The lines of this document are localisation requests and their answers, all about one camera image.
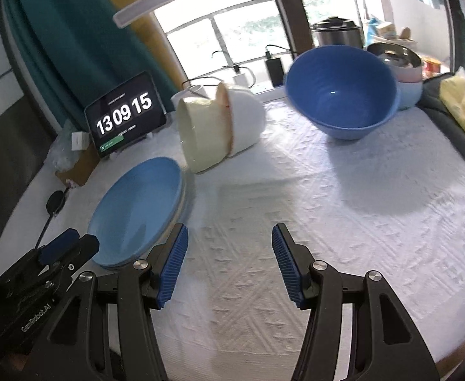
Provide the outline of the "white strawberry bowl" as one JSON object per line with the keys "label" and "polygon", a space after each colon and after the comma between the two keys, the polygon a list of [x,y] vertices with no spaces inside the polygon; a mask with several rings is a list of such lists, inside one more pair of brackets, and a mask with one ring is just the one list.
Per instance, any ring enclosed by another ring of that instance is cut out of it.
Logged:
{"label": "white strawberry bowl", "polygon": [[220,83],[216,101],[228,111],[231,120],[231,149],[233,157],[259,142],[266,127],[263,104],[245,87]]}

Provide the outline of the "large dark blue bowl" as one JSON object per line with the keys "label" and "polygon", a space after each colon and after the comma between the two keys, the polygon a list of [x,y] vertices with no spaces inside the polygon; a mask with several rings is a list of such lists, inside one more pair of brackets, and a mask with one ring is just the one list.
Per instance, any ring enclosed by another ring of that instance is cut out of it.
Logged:
{"label": "large dark blue bowl", "polygon": [[400,89],[387,64],[352,46],[321,46],[291,65],[284,88],[295,109],[321,132],[359,140],[399,110]]}

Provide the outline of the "cardboard box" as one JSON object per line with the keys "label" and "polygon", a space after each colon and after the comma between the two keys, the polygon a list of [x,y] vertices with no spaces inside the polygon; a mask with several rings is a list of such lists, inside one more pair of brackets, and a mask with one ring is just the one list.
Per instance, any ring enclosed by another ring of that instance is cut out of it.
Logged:
{"label": "cardboard box", "polygon": [[74,167],[67,171],[56,171],[55,176],[66,187],[82,187],[99,164],[100,158],[94,145],[91,144],[81,153]]}

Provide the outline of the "small white box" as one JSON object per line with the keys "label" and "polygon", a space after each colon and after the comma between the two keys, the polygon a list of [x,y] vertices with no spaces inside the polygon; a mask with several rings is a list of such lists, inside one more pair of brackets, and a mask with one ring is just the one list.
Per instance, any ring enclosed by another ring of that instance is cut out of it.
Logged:
{"label": "small white box", "polygon": [[71,133],[71,150],[85,151],[89,147],[90,136],[88,132]]}

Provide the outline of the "white knitted bed cover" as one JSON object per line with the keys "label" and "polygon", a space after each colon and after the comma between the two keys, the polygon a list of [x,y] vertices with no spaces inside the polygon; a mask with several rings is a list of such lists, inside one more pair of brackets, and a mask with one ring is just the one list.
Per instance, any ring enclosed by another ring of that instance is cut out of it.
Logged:
{"label": "white knitted bed cover", "polygon": [[275,224],[336,270],[381,272],[434,359],[465,343],[465,161],[412,108],[355,143],[284,102],[260,142],[188,181],[188,252],[153,313],[172,380],[287,380],[307,314],[289,300]]}

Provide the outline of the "cream bowl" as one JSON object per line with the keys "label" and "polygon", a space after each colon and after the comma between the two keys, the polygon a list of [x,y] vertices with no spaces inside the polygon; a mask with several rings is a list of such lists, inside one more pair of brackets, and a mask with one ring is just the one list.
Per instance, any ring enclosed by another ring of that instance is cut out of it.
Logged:
{"label": "cream bowl", "polygon": [[202,97],[180,99],[177,127],[184,157],[195,174],[222,162],[231,149],[231,115],[219,103]]}

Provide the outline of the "tablet showing clock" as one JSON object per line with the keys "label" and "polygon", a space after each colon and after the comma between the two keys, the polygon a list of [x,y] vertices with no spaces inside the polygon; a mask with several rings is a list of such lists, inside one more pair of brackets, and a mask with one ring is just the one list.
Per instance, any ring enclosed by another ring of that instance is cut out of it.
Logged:
{"label": "tablet showing clock", "polygon": [[147,71],[123,82],[84,110],[99,157],[105,158],[167,123],[167,112]]}

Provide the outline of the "white power strip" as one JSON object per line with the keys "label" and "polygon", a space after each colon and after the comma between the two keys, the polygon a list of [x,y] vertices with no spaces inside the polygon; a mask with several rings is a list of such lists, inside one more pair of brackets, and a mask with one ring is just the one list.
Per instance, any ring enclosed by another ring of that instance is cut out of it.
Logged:
{"label": "white power strip", "polygon": [[255,93],[255,97],[262,103],[275,102],[287,97],[283,86],[275,87],[270,90]]}

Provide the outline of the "black power bank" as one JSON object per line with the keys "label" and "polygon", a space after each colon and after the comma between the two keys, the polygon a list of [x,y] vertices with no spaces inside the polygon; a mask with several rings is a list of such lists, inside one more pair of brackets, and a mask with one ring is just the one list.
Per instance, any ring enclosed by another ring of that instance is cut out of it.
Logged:
{"label": "black power bank", "polygon": [[285,71],[283,69],[282,61],[274,57],[269,51],[265,52],[265,66],[274,88],[283,85]]}

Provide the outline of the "dark grey cloth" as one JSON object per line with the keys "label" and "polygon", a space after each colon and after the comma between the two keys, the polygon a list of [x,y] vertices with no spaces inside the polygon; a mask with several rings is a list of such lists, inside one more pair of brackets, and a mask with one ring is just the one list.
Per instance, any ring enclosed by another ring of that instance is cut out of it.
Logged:
{"label": "dark grey cloth", "polygon": [[417,107],[424,111],[436,127],[445,135],[465,161],[465,131],[439,100],[441,81],[454,76],[447,72],[423,82],[423,91]]}

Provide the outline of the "teal curtain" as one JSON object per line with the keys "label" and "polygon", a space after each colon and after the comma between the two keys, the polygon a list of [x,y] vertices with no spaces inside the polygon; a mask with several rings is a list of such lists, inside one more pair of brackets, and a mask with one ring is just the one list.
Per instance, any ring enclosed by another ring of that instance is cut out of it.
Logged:
{"label": "teal curtain", "polygon": [[176,87],[138,36],[114,24],[110,0],[2,2],[27,70],[59,124],[87,129],[84,109],[142,71],[174,111]]}

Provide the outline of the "pink bowl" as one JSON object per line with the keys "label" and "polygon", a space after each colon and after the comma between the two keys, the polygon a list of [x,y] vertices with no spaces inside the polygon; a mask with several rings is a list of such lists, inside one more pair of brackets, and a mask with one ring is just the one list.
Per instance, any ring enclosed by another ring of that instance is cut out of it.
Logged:
{"label": "pink bowl", "polygon": [[390,69],[398,82],[413,84],[423,80],[422,67],[390,65]]}

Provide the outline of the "steel tumbler mug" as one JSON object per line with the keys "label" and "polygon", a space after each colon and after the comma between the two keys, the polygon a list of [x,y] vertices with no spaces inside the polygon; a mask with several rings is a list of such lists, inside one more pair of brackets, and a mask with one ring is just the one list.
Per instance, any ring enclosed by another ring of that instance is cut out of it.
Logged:
{"label": "steel tumbler mug", "polygon": [[328,17],[312,25],[319,46],[344,45],[363,49],[363,32],[352,20]]}

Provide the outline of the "white desk lamp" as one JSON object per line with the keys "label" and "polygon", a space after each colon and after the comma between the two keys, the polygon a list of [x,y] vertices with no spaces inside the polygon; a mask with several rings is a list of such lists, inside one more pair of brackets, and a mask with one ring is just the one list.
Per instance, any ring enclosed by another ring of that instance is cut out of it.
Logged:
{"label": "white desk lamp", "polygon": [[139,18],[175,0],[136,0],[113,15],[113,22],[118,29],[124,29]]}

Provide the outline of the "yellow curtain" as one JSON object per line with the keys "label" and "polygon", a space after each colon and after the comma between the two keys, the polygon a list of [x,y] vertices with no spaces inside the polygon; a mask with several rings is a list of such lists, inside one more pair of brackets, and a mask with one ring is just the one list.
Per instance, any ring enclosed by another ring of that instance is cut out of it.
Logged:
{"label": "yellow curtain", "polygon": [[[117,9],[123,9],[135,1],[137,0],[111,0]],[[180,90],[183,82],[187,80],[187,75],[155,14],[151,12],[135,20],[130,25],[130,28],[136,33],[139,40],[147,46],[156,62],[177,87],[177,90]]]}

